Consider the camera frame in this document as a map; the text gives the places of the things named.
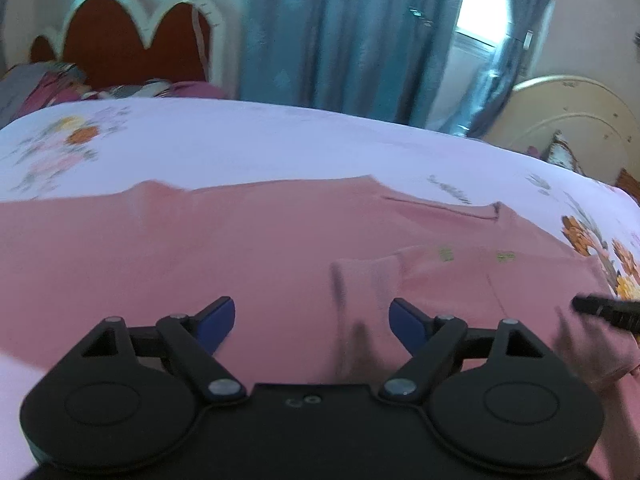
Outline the cream round headboard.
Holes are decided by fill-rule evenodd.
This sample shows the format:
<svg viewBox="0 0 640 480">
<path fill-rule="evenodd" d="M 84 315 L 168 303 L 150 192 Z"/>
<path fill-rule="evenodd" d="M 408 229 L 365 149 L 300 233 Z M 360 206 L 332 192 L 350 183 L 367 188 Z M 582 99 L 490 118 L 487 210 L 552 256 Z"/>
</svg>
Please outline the cream round headboard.
<svg viewBox="0 0 640 480">
<path fill-rule="evenodd" d="M 544 154 L 561 133 L 584 174 L 613 184 L 625 170 L 639 177 L 639 119 L 599 81 L 556 75 L 517 84 L 484 141 Z"/>
</svg>

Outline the blue curtain right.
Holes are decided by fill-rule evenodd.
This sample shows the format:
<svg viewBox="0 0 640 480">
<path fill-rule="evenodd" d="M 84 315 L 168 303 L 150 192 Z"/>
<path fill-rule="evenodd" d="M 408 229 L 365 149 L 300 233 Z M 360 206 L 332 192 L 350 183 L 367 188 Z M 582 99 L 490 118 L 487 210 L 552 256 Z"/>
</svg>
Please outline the blue curtain right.
<svg viewBox="0 0 640 480">
<path fill-rule="evenodd" d="M 457 108 L 440 126 L 443 133 L 479 139 L 506 107 L 520 74 L 525 38 L 551 0 L 506 0 L 508 26 L 490 60 L 476 73 Z"/>
</svg>

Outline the floral pink bedsheet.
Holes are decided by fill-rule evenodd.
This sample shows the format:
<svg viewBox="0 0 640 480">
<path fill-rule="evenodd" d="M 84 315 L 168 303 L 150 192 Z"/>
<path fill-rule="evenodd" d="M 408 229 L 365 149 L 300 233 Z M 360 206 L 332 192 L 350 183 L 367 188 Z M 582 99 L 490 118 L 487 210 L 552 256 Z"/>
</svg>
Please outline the floral pink bedsheet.
<svg viewBox="0 0 640 480">
<path fill-rule="evenodd" d="M 639 248 L 639 209 L 598 180 L 477 140 L 342 114 L 236 101 L 124 99 L 47 108 L 1 133 L 2 200 L 371 176 L 447 204 L 503 202 L 552 234 L 581 221 Z"/>
</svg>

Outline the blue curtain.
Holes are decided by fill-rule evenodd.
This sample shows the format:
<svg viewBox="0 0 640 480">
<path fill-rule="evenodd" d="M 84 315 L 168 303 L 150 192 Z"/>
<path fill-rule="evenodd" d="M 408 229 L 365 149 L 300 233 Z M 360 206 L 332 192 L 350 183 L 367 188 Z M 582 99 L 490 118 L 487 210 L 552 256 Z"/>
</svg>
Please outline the blue curtain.
<svg viewBox="0 0 640 480">
<path fill-rule="evenodd" d="M 246 0 L 239 92 L 422 127 L 462 0 Z"/>
<path fill-rule="evenodd" d="M 443 133 L 479 139 L 506 107 L 520 74 L 525 38 L 551 0 L 506 0 L 508 26 L 490 60 L 476 73 L 457 108 L 440 126 Z"/>
</svg>

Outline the patterned cushion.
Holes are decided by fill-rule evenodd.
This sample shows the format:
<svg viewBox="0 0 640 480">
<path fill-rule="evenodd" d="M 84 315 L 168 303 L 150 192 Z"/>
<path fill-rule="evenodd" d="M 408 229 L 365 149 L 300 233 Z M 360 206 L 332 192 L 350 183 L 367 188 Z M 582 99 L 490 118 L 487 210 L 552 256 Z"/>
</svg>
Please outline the patterned cushion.
<svg viewBox="0 0 640 480">
<path fill-rule="evenodd" d="M 570 149 L 570 144 L 560 130 L 555 130 L 553 133 L 552 142 L 544 153 L 544 161 L 573 171 L 575 174 L 584 174 L 575 154 Z"/>
</svg>

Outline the red scalloped headboard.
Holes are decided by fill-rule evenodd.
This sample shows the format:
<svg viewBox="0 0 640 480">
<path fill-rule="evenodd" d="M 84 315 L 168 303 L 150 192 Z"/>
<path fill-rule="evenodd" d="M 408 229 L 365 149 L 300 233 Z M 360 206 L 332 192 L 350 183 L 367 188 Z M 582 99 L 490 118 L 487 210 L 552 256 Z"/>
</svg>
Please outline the red scalloped headboard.
<svg viewBox="0 0 640 480">
<path fill-rule="evenodd" d="M 74 0 L 62 27 L 35 36 L 29 61 L 72 63 L 94 88 L 149 79 L 206 81 L 232 93 L 227 24 L 213 0 Z"/>
</svg>

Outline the window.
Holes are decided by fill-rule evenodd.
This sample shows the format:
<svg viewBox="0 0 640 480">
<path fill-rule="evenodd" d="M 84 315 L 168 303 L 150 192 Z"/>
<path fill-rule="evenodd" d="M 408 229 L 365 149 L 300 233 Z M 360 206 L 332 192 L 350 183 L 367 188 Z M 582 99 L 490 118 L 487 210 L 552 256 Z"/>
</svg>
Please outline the window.
<svg viewBox="0 0 640 480">
<path fill-rule="evenodd" d="M 508 0 L 462 0 L 454 41 L 426 128 L 439 130 L 454 114 L 477 72 L 506 36 Z"/>
</svg>

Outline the pink knit garment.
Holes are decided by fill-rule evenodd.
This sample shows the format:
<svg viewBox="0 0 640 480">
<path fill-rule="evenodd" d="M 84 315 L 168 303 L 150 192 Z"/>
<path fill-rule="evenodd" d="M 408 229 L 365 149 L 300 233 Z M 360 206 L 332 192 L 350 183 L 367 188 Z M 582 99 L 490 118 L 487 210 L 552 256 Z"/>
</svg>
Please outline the pink knit garment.
<svg viewBox="0 0 640 480">
<path fill-rule="evenodd" d="M 473 327 L 516 318 L 602 389 L 632 372 L 629 334 L 570 307 L 606 294 L 599 261 L 506 205 L 417 200 L 370 178 L 114 195 L 1 207 L 1 348 L 53 365 L 101 318 L 134 325 L 221 296 L 218 358 L 242 382 L 382 382 L 407 361 L 390 302 Z"/>
</svg>

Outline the pile of bedding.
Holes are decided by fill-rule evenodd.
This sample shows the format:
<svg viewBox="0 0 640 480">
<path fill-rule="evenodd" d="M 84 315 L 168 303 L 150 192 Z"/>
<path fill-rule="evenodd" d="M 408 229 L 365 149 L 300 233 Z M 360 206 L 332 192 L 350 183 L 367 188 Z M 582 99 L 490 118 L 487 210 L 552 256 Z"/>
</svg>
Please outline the pile of bedding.
<svg viewBox="0 0 640 480">
<path fill-rule="evenodd" d="M 126 98 L 225 99 L 221 88 L 205 81 L 170 82 L 152 79 L 143 84 L 93 88 L 75 65 L 40 62 L 15 65 L 1 76 L 1 127 L 53 105 L 87 100 Z"/>
</svg>

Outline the blue curtain left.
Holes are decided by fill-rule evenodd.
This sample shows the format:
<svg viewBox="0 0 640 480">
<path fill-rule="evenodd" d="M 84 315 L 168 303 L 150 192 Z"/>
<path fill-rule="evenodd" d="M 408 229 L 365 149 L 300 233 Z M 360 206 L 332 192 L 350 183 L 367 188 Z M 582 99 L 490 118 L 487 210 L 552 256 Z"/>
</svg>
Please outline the blue curtain left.
<svg viewBox="0 0 640 480">
<path fill-rule="evenodd" d="M 422 127 L 462 0 L 246 0 L 239 92 Z"/>
</svg>

